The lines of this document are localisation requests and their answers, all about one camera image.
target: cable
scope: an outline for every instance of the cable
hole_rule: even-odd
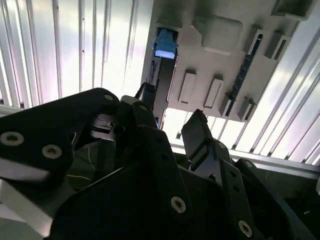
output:
[[[84,158],[82,158],[82,157],[79,156],[79,155],[75,155],[75,158],[76,158],[77,160],[81,160],[82,162],[84,162],[84,163],[86,163],[86,164],[91,165],[91,163],[89,162],[88,159],[84,159]]]
[[[91,164],[91,166],[93,167],[94,170],[96,170],[95,166],[93,165],[92,161],[91,161],[91,158],[90,158],[90,147],[88,147],[88,159],[89,159],[89,162]]]
[[[73,177],[73,178],[80,178],[80,179],[86,179],[89,181],[92,181],[91,178],[85,177],[85,176],[76,176],[76,175],[67,175],[68,177]]]

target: metal frame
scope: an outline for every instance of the metal frame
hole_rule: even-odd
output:
[[[31,108],[96,87],[140,87],[153,0],[0,2],[0,92]]]
[[[0,105],[0,117],[4,117],[9,114],[14,114],[22,110],[23,110],[22,108],[18,108],[18,107]]]
[[[175,153],[186,154],[185,148],[181,145],[171,144],[171,148]],[[229,149],[229,154],[234,161],[238,161],[241,158],[248,159],[259,169],[290,174],[309,179],[318,179],[320,177],[320,167],[318,166],[283,160],[270,156],[261,156],[232,149]]]
[[[41,236],[47,237],[58,208],[74,193],[67,181],[54,190],[37,191],[32,186],[0,179],[1,218],[26,222]]]

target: screw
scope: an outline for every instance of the screw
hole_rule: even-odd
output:
[[[252,237],[251,227],[243,220],[238,221],[238,226],[241,232],[246,235],[248,238]]]
[[[244,163],[245,163],[245,165],[247,165],[248,168],[252,168],[253,167],[251,162],[249,162],[249,161],[245,161]]]
[[[57,145],[49,144],[42,148],[42,154],[48,159],[57,159],[62,155],[62,150]]]
[[[171,198],[171,206],[179,214],[183,214],[187,210],[186,203],[178,196],[173,196]]]
[[[140,105],[140,108],[141,109],[143,109],[143,110],[145,110],[145,111],[147,111],[148,110],[148,108],[146,108],[145,106],[143,106],[143,105]]]
[[[110,100],[110,101],[112,101],[112,100],[114,99],[113,96],[110,96],[110,95],[108,95],[108,94],[104,95],[104,97],[105,97],[107,100]]]
[[[16,131],[7,131],[1,134],[0,141],[6,146],[18,146],[25,141],[24,136]]]
[[[223,145],[221,142],[218,142],[218,145],[219,145],[219,147],[222,148],[222,149],[225,149],[225,148],[226,148],[226,146]]]

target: white panel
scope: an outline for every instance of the white panel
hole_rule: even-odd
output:
[[[133,96],[141,84],[153,0],[134,0],[126,58],[123,94]]]
[[[179,102],[188,104],[196,84],[197,75],[195,73],[186,72],[183,80]]]
[[[215,139],[219,139],[219,136],[221,135],[221,132],[226,124],[226,121],[227,120],[223,118],[219,118],[219,117],[215,118],[214,124],[211,129],[212,136]]]
[[[18,12],[16,0],[7,0],[6,3],[12,37],[11,54],[14,59],[13,65],[15,69],[16,81],[19,85],[18,90],[20,102],[23,103],[25,108],[31,108],[33,103],[30,92],[30,81],[26,63],[20,14]]]
[[[15,75],[15,65],[12,56],[12,39],[10,31],[10,21],[6,2],[0,1],[0,46],[1,56],[0,65],[3,76],[2,90],[7,90],[7,102],[10,106],[20,107],[19,88],[17,77]]]
[[[204,107],[211,109],[214,105],[215,99],[217,96],[219,96],[222,92],[222,89],[224,87],[224,81],[221,79],[214,78],[212,80],[210,89],[208,91]]]
[[[42,100],[41,95],[39,94],[39,74],[35,49],[36,43],[34,40],[34,21],[32,11],[29,10],[30,5],[30,1],[17,0],[24,51],[21,54],[25,55],[25,61],[23,61],[23,63],[26,64],[25,80],[27,84],[29,83],[32,105],[37,106]]]
[[[51,0],[31,3],[42,103],[47,103],[59,98],[53,3]]]
[[[185,119],[184,119],[184,124],[186,124],[186,122],[189,121],[189,119],[191,118],[192,114],[193,114],[193,112],[191,112],[191,111],[186,113],[186,116],[185,116]]]
[[[314,143],[317,143],[319,139],[320,117],[318,116],[312,127],[308,129],[306,135],[290,155],[289,160],[301,163],[304,159],[306,159],[308,152],[312,150]]]
[[[86,91],[93,88],[94,78],[94,1],[83,0],[81,1],[82,12],[82,25],[83,25],[83,75],[81,77],[81,91]]]
[[[118,98],[123,95],[127,46],[130,34],[132,0],[112,0],[107,59],[103,64],[102,87]]]
[[[215,120],[216,118],[214,116],[207,116],[207,124],[208,124],[208,127],[211,131],[212,127],[214,126],[214,123],[215,123]]]
[[[183,140],[176,139],[177,133],[181,133],[181,129],[185,124],[188,113],[186,111],[167,108],[165,110],[164,124],[162,130],[165,131],[170,143],[183,145]]]
[[[319,166],[320,165],[320,154],[316,157],[316,159],[312,162],[312,165]]]
[[[235,144],[244,125],[244,122],[228,120],[221,135],[220,141],[228,149],[231,149]]]
[[[304,137],[310,125],[319,114],[320,84],[316,86],[307,102],[303,105],[301,111],[296,116],[287,132],[284,134],[280,143],[272,153],[272,157],[284,159],[298,145]]]
[[[267,156],[279,138],[286,125],[290,123],[293,114],[301,107],[301,102],[306,100],[306,94],[314,84],[317,83],[317,76],[320,72],[320,40],[303,64],[298,76],[288,90],[285,98],[273,116],[254,153]]]
[[[61,94],[79,92],[79,11],[78,0],[58,0]]]
[[[271,114],[278,101],[281,101],[290,79],[294,76],[295,71],[299,69],[300,61],[305,58],[305,54],[309,54],[308,47],[312,44],[313,38],[319,29],[319,12],[320,3],[315,12],[311,14],[309,20],[300,22],[258,103],[252,119],[245,128],[236,150],[249,152],[264,129],[265,124],[272,118]]]
[[[95,42],[94,42],[94,75],[93,87],[102,87],[103,50],[105,37],[105,6],[106,0],[95,1]]]
[[[317,160],[318,156],[320,156],[320,139],[314,145],[314,148],[308,153],[305,163],[312,164]]]

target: rectangular slot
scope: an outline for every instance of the rectangular slot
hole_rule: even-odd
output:
[[[181,131],[178,131],[175,139],[181,140]]]
[[[316,0],[277,0],[272,15],[305,21],[314,9]]]
[[[244,98],[241,108],[238,112],[238,117],[241,121],[249,121],[256,109],[257,105],[252,100],[252,98]]]
[[[230,96],[228,94],[224,95],[221,107],[219,109],[221,117],[224,117],[224,116],[228,117],[229,116],[229,114],[227,114],[227,111],[229,109],[230,104],[231,104]]]
[[[217,99],[217,96],[221,94],[223,86],[224,86],[223,80],[213,77],[211,86],[209,88],[209,91],[207,93],[207,96],[203,105],[204,108],[212,109],[215,103],[215,100]]]
[[[183,85],[179,97],[179,102],[183,104],[188,104],[192,96],[195,84],[196,84],[197,75],[195,72],[187,70],[185,72]]]
[[[282,42],[281,42],[281,44],[280,44],[280,46],[279,46],[279,48],[278,48],[278,51],[276,52],[276,54],[275,54],[275,56],[274,56],[274,59],[275,59],[275,60],[278,60],[280,55],[282,56],[281,53],[282,53],[282,51],[284,50],[284,47],[285,47],[286,43],[287,43],[287,40],[286,40],[286,39],[283,39]]]
[[[249,36],[246,40],[246,44],[244,46],[244,52],[247,55],[251,55],[254,51],[256,44],[262,41],[264,36],[264,31],[261,29],[260,26],[254,25],[249,33]]]

